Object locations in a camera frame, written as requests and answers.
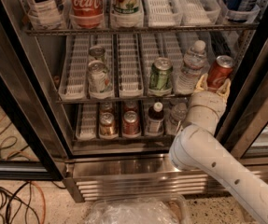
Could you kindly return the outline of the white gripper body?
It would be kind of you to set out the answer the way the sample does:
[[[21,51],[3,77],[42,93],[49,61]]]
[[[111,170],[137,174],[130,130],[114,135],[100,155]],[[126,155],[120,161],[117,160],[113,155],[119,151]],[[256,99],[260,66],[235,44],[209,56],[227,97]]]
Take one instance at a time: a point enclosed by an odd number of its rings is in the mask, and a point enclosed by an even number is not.
[[[204,106],[223,114],[226,109],[226,102],[223,98],[211,91],[195,92],[189,101],[189,108],[194,106]]]

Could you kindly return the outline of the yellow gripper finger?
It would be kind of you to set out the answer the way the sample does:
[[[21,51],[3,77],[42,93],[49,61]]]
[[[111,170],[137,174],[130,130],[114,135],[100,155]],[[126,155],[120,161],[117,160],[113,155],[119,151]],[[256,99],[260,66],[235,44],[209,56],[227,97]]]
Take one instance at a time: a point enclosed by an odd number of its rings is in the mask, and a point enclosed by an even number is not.
[[[202,74],[200,79],[198,80],[196,86],[195,86],[195,92],[200,92],[200,91],[207,91],[208,90],[208,86],[207,86],[207,78],[208,78],[208,74]]]
[[[230,95],[231,81],[226,78],[224,83],[217,90],[217,98],[221,103],[226,104]]]

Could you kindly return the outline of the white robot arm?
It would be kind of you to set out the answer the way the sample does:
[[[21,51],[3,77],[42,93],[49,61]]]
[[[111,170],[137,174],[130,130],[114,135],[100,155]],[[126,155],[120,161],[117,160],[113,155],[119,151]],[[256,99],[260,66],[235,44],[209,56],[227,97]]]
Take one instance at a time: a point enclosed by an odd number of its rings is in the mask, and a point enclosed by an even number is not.
[[[268,184],[251,173],[214,137],[226,109],[231,81],[212,92],[208,74],[201,75],[191,94],[185,120],[177,126],[169,149],[180,171],[199,168],[216,179],[260,224],[268,224]]]

